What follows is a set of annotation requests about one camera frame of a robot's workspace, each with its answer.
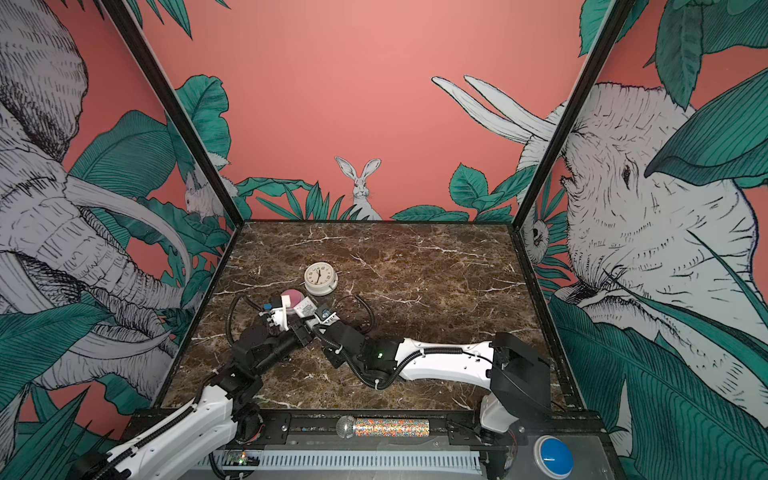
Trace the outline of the white remote control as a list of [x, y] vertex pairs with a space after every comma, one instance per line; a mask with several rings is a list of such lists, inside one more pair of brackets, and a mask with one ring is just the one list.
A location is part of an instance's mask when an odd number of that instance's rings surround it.
[[317, 312], [317, 305], [309, 297], [303, 298], [292, 307], [294, 313], [302, 319], [310, 318]]

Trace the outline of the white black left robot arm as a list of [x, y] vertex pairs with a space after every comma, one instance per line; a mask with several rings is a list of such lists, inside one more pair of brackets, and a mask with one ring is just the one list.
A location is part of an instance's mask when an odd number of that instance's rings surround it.
[[249, 327], [228, 360], [201, 382], [193, 399], [150, 429], [105, 453], [80, 457], [69, 479], [177, 479], [202, 457], [234, 441], [248, 444], [263, 432], [254, 400], [262, 376], [315, 339], [299, 322], [274, 336]]

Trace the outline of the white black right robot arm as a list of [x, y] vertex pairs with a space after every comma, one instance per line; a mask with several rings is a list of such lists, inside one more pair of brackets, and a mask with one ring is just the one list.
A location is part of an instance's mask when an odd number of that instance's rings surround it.
[[552, 416], [550, 365], [512, 333], [456, 345], [370, 338], [341, 321], [317, 323], [312, 332], [331, 360], [347, 364], [371, 389], [383, 391], [398, 380], [439, 380], [486, 390], [479, 413], [485, 430], [505, 433], [515, 424], [543, 422]]

